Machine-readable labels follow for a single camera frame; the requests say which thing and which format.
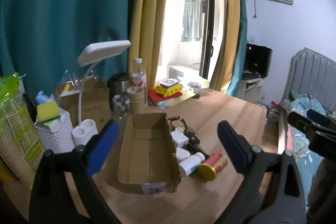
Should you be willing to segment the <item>red gold tin can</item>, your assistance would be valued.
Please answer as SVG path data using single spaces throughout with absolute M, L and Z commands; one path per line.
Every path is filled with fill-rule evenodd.
M 213 153 L 197 167 L 197 173 L 205 181 L 213 181 L 227 166 L 227 159 L 220 153 Z

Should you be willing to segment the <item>white pill bottle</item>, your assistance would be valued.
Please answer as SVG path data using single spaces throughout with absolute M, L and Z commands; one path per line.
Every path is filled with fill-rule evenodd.
M 198 165 L 205 161 L 205 155 L 197 152 L 179 163 L 179 170 L 182 177 L 187 177 L 192 174 Z

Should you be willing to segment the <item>cardboard box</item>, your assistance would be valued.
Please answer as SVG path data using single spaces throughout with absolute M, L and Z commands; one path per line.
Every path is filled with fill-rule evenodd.
M 181 174 L 166 113 L 132 114 L 127 119 L 117 178 L 126 193 L 177 191 Z

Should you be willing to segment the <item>black car key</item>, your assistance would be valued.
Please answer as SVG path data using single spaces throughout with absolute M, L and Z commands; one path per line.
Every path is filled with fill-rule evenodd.
M 196 154 L 197 152 L 202 153 L 205 156 L 205 159 L 209 158 L 209 155 L 205 152 L 205 150 L 200 146 L 200 140 L 197 137 L 190 137 L 188 139 L 188 143 L 185 145 L 187 151 L 192 154 Z

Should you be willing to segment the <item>white earbuds case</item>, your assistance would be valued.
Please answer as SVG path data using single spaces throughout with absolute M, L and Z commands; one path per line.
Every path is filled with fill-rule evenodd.
M 189 151 L 187 151 L 187 150 L 185 150 L 183 148 L 177 147 L 176 148 L 175 156 L 176 156 L 177 160 L 179 162 L 181 162 L 181 161 L 187 159 L 188 157 L 190 157 L 190 153 L 189 153 Z

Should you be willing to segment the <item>white power adapter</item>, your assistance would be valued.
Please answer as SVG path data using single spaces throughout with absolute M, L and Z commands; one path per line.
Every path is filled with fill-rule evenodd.
M 171 133 L 171 137 L 178 148 L 182 148 L 187 145 L 189 138 L 181 133 L 179 130 L 174 130 Z

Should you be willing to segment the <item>black leather wristwatch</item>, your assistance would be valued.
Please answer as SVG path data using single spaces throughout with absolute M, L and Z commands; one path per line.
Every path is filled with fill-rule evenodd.
M 174 116 L 168 118 L 171 131 L 178 130 L 184 133 L 187 130 L 187 123 L 181 116 Z

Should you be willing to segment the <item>green paper cup package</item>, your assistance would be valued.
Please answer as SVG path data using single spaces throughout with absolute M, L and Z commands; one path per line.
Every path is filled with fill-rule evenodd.
M 1 77 L 1 159 L 30 188 L 44 151 L 19 89 L 18 73 Z

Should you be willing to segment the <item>yellow green sponge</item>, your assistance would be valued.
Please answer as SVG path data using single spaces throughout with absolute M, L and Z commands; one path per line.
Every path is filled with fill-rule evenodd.
M 60 118 L 60 110 L 55 101 L 46 102 L 37 106 L 37 120 L 40 123 Z

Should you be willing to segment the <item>brown lamp packaging box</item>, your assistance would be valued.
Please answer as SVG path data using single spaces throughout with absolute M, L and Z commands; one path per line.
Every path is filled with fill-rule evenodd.
M 56 87 L 56 96 L 60 98 L 61 106 L 69 112 L 73 127 L 78 123 L 78 99 L 79 91 L 72 89 L 62 95 L 62 90 L 66 86 L 61 83 Z M 84 84 L 81 103 L 81 120 L 92 119 L 96 123 L 98 132 L 100 132 L 106 123 L 111 119 L 109 107 L 109 88 L 100 77 L 91 77 Z

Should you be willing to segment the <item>clear printed glass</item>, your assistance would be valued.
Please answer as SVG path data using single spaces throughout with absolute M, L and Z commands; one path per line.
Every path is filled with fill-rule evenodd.
M 130 100 L 126 94 L 117 94 L 112 99 L 113 113 L 118 119 L 130 114 Z

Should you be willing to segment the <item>black scissors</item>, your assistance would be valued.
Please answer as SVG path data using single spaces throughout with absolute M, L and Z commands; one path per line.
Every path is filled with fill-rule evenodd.
M 195 95 L 193 95 L 191 98 L 194 98 L 194 99 L 199 99 L 201 97 L 201 95 L 200 94 L 195 94 Z

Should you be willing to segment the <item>clear plastic water bottle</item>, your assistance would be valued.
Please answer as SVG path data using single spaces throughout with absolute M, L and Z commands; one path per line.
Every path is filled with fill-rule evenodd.
M 144 91 L 144 102 L 143 106 L 147 106 L 147 74 L 143 69 L 142 59 L 134 59 L 133 71 L 131 73 L 131 80 L 133 86 L 142 88 Z

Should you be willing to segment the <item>white device on tissues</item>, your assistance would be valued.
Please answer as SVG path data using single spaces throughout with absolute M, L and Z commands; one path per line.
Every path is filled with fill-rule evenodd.
M 172 86 L 174 86 L 174 85 L 176 85 L 178 83 L 179 83 L 178 80 L 170 78 L 170 79 L 166 79 L 166 80 L 161 81 L 160 85 L 162 87 L 169 88 L 169 87 L 172 87 Z

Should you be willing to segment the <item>yellow curtain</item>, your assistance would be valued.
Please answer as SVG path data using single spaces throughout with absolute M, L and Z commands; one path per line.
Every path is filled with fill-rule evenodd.
M 147 88 L 154 88 L 166 0 L 134 0 L 130 21 L 128 69 L 133 61 L 142 58 L 147 73 Z

